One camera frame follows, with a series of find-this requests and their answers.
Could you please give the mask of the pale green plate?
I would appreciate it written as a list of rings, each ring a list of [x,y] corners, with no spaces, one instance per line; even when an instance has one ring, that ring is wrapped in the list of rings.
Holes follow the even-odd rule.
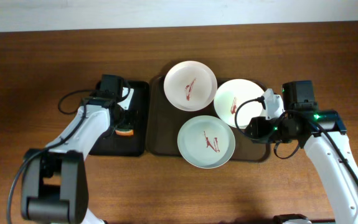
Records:
[[[201,169],[214,169],[231,159],[236,142],[233,131],[221,119],[202,115],[182,125],[177,146],[188,163]]]

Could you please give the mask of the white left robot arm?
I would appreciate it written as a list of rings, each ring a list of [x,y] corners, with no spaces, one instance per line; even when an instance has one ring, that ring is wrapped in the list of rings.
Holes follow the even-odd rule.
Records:
[[[21,216],[37,223],[104,223],[88,207],[85,159],[94,144],[123,122],[122,101],[132,88],[116,75],[103,75],[100,86],[80,101],[75,117],[43,149],[29,149],[14,183],[21,185]]]

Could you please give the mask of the black small tray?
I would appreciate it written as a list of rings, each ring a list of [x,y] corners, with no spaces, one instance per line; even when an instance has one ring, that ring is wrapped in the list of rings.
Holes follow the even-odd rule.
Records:
[[[93,156],[129,156],[138,157],[145,150],[146,128],[149,111],[149,84],[142,81],[129,81],[134,89],[130,108],[123,110],[116,105],[112,112],[112,124],[93,145]],[[118,136],[117,126],[130,124],[134,126],[133,136]]]

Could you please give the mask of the brown serving tray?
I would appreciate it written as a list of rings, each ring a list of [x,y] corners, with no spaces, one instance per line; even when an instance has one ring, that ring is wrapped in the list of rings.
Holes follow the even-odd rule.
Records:
[[[177,135],[181,126],[189,119],[208,115],[216,117],[217,113],[211,103],[200,111],[182,111],[174,107],[164,93],[164,77],[159,76],[151,81],[148,126],[145,149],[157,156],[181,157],[177,146]],[[269,144],[254,144],[232,128],[235,136],[235,151],[232,161],[261,163],[271,155]]]

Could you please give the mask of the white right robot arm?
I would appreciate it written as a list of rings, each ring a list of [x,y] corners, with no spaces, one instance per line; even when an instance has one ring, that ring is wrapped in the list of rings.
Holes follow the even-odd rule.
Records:
[[[313,163],[336,223],[358,223],[358,166],[347,129],[335,110],[320,110],[309,80],[288,82],[277,95],[267,89],[254,100],[266,114],[254,117],[242,134],[254,143],[297,141]]]

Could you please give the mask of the orange green sponge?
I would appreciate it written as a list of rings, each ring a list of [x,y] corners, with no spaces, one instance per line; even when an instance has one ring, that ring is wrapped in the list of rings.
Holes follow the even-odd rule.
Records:
[[[122,124],[116,127],[115,133],[118,136],[133,136],[134,126],[130,124]]]

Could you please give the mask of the cream plate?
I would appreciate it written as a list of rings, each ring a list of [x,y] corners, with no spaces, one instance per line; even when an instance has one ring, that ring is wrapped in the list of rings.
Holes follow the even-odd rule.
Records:
[[[264,94],[256,83],[245,79],[234,79],[218,87],[214,97],[214,109],[217,116],[229,126],[235,128],[235,113],[239,106]],[[244,129],[250,120],[262,114],[263,107],[259,102],[250,102],[242,106],[237,115],[237,124]]]

